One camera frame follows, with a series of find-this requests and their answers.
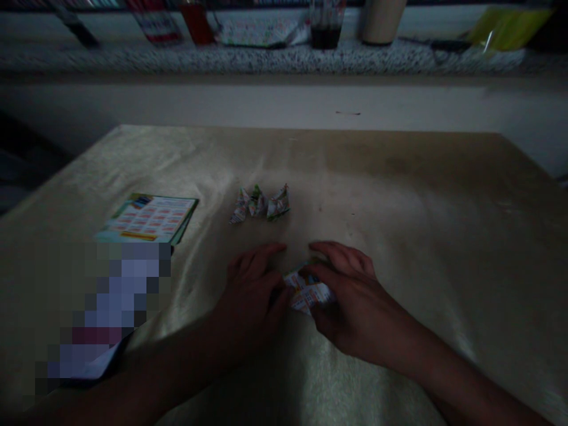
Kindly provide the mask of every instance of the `beige container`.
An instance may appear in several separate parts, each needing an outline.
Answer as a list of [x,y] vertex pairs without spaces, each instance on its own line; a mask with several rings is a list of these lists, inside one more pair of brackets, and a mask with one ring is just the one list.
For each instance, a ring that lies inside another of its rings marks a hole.
[[371,0],[362,40],[365,44],[388,46],[396,37],[406,0]]

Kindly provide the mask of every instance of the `red bottle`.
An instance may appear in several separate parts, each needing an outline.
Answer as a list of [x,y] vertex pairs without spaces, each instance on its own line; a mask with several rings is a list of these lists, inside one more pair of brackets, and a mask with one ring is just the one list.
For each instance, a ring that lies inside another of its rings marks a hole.
[[125,0],[146,38],[155,46],[182,41],[182,34],[162,0]]
[[205,6],[201,1],[182,0],[179,4],[179,10],[196,45],[203,46],[215,42],[213,31],[207,22]]

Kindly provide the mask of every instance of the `beige tablecloth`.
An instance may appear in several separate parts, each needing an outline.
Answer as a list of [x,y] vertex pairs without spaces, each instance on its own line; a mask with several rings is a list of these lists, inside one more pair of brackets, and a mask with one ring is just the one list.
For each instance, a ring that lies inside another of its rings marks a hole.
[[[238,187],[255,183],[288,183],[291,212],[230,225]],[[489,377],[568,424],[568,198],[495,134],[115,129],[0,222],[5,402],[33,394],[35,362],[85,308],[97,271],[84,243],[131,192],[201,200],[161,282],[165,309],[134,346],[206,314],[238,252],[285,242],[286,271],[308,242],[336,240]],[[270,347],[162,421],[182,420],[443,424],[418,385],[342,355],[292,311]]]

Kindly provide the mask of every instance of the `forearm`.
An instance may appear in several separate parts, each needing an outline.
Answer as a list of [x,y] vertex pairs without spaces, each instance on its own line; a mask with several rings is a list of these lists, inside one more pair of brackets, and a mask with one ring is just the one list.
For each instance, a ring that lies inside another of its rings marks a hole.
[[219,366],[205,355],[210,346],[205,337],[202,330],[183,331],[138,365],[30,423],[153,425],[219,374]]
[[419,352],[419,368],[408,376],[433,396],[446,419],[470,425],[549,424],[477,371],[437,337]]

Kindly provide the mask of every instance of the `speckled countertop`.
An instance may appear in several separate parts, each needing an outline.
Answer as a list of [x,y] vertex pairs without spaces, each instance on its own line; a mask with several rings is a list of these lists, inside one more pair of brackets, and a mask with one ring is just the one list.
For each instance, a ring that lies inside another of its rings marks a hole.
[[296,46],[260,50],[181,44],[166,49],[149,43],[106,44],[99,50],[46,44],[1,44],[0,74],[321,74],[321,75],[568,75],[567,55],[525,50],[484,55],[436,53],[427,46],[396,40],[390,47],[341,41],[332,51]]

